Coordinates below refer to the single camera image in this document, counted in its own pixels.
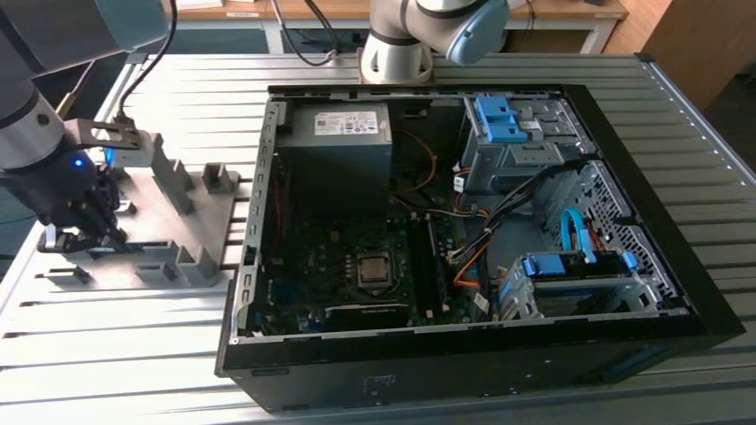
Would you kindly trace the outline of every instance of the black cable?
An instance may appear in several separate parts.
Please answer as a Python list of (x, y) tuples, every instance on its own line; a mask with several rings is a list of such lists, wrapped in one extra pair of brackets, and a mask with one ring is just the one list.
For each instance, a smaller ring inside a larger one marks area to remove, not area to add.
[(524, 0), (528, 3), (528, 27), (526, 29), (530, 29), (531, 31), (535, 30), (535, 8), (534, 8), (534, 2), (531, 0)]
[(456, 259), (459, 256), (464, 255), (476, 246), (479, 246), (482, 243), (484, 243), (488, 240), (488, 238), (494, 235), (496, 229), (500, 227), (503, 223), (503, 218), (507, 216), (507, 214), (510, 214), (512, 211), (515, 211), (518, 208), (520, 208), (531, 201), (535, 195), (536, 188), (546, 179), (554, 177), (560, 173), (568, 171), (576, 171), (582, 169), (584, 166), (586, 166), (586, 161), (583, 159), (574, 159), (566, 161), (559, 166), (550, 166), (548, 168), (542, 170), (539, 174), (536, 174), (534, 177), (526, 180), (523, 184), (520, 184), (520, 186), (518, 186), (504, 196), (503, 200), (494, 208), (491, 215), (486, 219), (486, 222), (483, 223), (482, 233), (478, 235), (478, 237), (472, 240), (471, 243), (464, 245), (451, 255), (451, 259)]
[(318, 20), (320, 21), (320, 24), (323, 25), (323, 28), (327, 31), (328, 37), (331, 38), (331, 42), (334, 43), (334, 49), (336, 50), (336, 53), (342, 53), (343, 52), (342, 40), (336, 37), (334, 27), (331, 27), (331, 21), (328, 20), (326, 14), (323, 13), (320, 8), (318, 7), (314, 0), (306, 0), (306, 4), (307, 4), (307, 7), (310, 7), (310, 10), (312, 11), (312, 13), (316, 15)]
[(279, 25), (282, 26), (282, 31), (284, 32), (284, 39), (286, 42), (288, 43), (288, 46), (292, 48), (292, 51), (295, 52), (295, 54), (299, 56), (299, 58), (303, 60), (303, 62), (306, 62), (308, 65), (311, 66), (323, 66), (326, 65), (328, 62), (331, 62), (334, 60), (334, 56), (336, 51), (332, 50), (331, 52), (327, 53), (327, 57), (326, 59), (323, 59), (320, 62), (314, 62), (310, 59), (307, 59), (302, 52), (299, 51), (299, 49), (296, 48), (295, 42), (292, 41), (292, 37), (288, 34), (288, 28), (286, 27), (286, 22), (284, 22), (284, 17), (282, 16), (282, 10), (279, 8), (279, 2), (278, 0), (271, 0), (271, 4), (274, 5), (274, 13), (275, 13), (275, 18), (279, 21)]
[(116, 116), (118, 119), (127, 119), (130, 117), (124, 111), (127, 99), (130, 98), (131, 94), (134, 93), (134, 90), (136, 90), (136, 88), (139, 87), (139, 85), (142, 84), (142, 82), (144, 81), (144, 79), (147, 78), (147, 76), (151, 74), (152, 70), (160, 63), (160, 60), (163, 59), (163, 56), (166, 56), (166, 52), (171, 47), (171, 43), (174, 42), (174, 37), (176, 36), (176, 27), (179, 26), (179, 6), (176, 4), (176, 0), (170, 0), (168, 3), (171, 4), (171, 28), (170, 28), (168, 36), (166, 37), (166, 43), (160, 47), (158, 56), (152, 60), (152, 63), (148, 65), (144, 71), (142, 71), (140, 77), (135, 80), (135, 82), (131, 83), (130, 88), (120, 95), (119, 114)]

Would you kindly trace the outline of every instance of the aluminum workbench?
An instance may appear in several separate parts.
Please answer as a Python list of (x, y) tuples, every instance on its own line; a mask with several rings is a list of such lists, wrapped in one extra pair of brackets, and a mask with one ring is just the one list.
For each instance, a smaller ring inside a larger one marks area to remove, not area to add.
[[(128, 64), (99, 119), (143, 64)], [(35, 279), (38, 224), (0, 285), (0, 422), (712, 423), (756, 421), (756, 179), (654, 63), (635, 57), (508, 55), (439, 83), (584, 84), (615, 125), (748, 334), (615, 386), (272, 417), (214, 375), (227, 286), (66, 292)], [(223, 265), (240, 260), (250, 179), (270, 84), (358, 83), (358, 59), (168, 56), (130, 99), (190, 169), (224, 162), (242, 184)]]

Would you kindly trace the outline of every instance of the blue led light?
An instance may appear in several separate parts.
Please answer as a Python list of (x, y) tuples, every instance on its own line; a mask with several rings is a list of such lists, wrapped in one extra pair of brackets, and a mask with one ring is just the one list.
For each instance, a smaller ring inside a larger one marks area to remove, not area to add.
[(111, 148), (106, 148), (106, 164), (110, 166), (114, 163), (114, 150)]

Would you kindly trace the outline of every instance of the power supply label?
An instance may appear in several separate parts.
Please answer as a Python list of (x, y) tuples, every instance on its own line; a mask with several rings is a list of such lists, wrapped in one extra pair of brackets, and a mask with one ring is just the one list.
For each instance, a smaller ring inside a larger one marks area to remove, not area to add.
[(316, 135), (376, 135), (379, 115), (375, 112), (320, 112)]

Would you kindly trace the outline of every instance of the orange wire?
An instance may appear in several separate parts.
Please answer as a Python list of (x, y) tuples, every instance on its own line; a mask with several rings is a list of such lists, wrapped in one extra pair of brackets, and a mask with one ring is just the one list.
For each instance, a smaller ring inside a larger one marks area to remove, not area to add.
[(479, 250), (475, 252), (475, 255), (471, 257), (471, 259), (468, 260), (468, 263), (464, 265), (464, 267), (462, 268), (460, 272), (458, 273), (458, 275), (454, 278), (454, 286), (470, 286), (470, 285), (459, 285), (458, 283), (464, 282), (464, 283), (472, 283), (472, 282), (466, 282), (462, 281), (462, 277), (464, 275), (464, 272), (468, 270), (468, 268), (471, 268), (472, 263), (475, 263), (475, 260), (482, 256), (483, 252), (486, 251), (486, 248), (488, 248), (488, 245), (492, 244), (492, 241), (488, 241), (480, 248)]
[[(460, 214), (470, 214), (470, 213), (471, 213), (470, 211), (463, 211), (463, 210), (462, 210), (460, 200), (462, 200), (462, 193), (458, 194), (458, 196), (456, 196), (456, 198), (455, 198), (455, 200), (454, 200), (454, 211), (455, 211), (456, 213), (460, 213)], [(488, 213), (488, 210), (486, 210), (486, 209), (483, 209), (483, 208), (480, 208), (480, 209), (478, 210), (478, 214), (480, 214), (483, 217), (488, 217), (488, 216), (491, 215), (491, 214)]]
[(407, 195), (408, 193), (412, 193), (415, 190), (423, 189), (426, 187), (426, 185), (428, 183), (431, 183), (431, 181), (434, 180), (434, 177), (436, 177), (436, 166), (438, 166), (439, 161), (436, 160), (436, 154), (434, 153), (434, 150), (430, 148), (430, 146), (426, 144), (426, 142), (423, 142), (420, 140), (420, 138), (416, 135), (414, 135), (410, 131), (406, 131), (406, 130), (394, 130), (394, 131), (398, 132), (398, 133), (402, 133), (403, 135), (408, 135), (412, 139), (415, 139), (415, 142), (418, 142), (420, 147), (426, 150), (426, 152), (428, 152), (430, 161), (431, 161), (430, 174), (428, 174), (428, 178), (426, 179), (426, 181), (412, 188), (402, 189), (402, 190), (398, 190), (396, 192), (391, 192), (394, 195)]
[(468, 288), (480, 288), (482, 285), (478, 282), (458, 281), (454, 286), (467, 286)]

